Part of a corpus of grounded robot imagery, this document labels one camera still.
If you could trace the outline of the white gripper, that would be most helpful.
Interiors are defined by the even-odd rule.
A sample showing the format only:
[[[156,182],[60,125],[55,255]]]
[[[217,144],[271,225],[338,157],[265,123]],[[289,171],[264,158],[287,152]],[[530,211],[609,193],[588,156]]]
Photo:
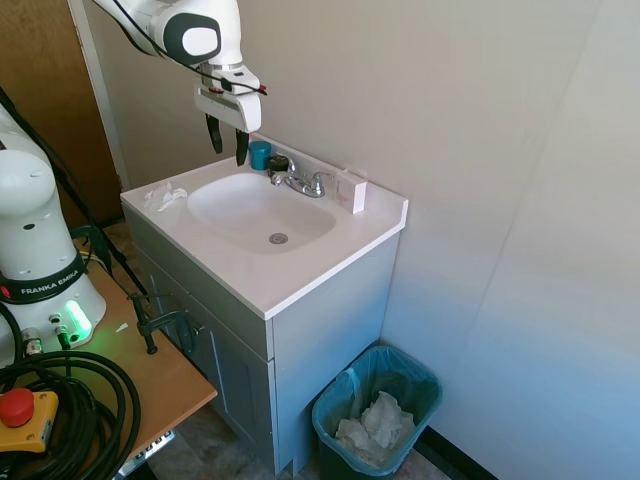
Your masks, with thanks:
[[[262,94],[259,79],[243,64],[198,67],[200,80],[194,88],[196,107],[206,113],[205,120],[214,151],[223,152],[219,120],[236,128],[236,164],[245,164],[249,134],[262,125]]]

